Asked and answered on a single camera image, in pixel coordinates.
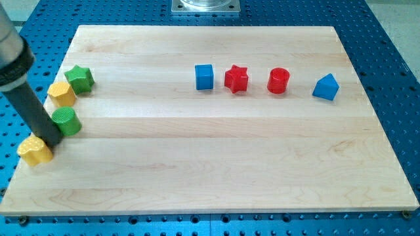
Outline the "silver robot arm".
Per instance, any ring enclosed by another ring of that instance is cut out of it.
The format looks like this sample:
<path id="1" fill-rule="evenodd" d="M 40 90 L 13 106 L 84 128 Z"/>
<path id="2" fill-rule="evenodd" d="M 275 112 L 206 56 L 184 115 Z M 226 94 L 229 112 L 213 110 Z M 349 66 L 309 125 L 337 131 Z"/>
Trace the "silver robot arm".
<path id="1" fill-rule="evenodd" d="M 27 80 L 35 57 L 1 6 L 1 92 L 10 91 Z"/>

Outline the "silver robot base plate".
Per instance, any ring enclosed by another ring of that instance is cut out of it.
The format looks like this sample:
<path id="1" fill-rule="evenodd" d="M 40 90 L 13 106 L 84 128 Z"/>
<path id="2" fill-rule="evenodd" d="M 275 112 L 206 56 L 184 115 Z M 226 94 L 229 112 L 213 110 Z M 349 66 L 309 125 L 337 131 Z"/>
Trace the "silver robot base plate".
<path id="1" fill-rule="evenodd" d="M 240 0 L 172 0 L 171 11 L 190 12 L 240 12 Z"/>

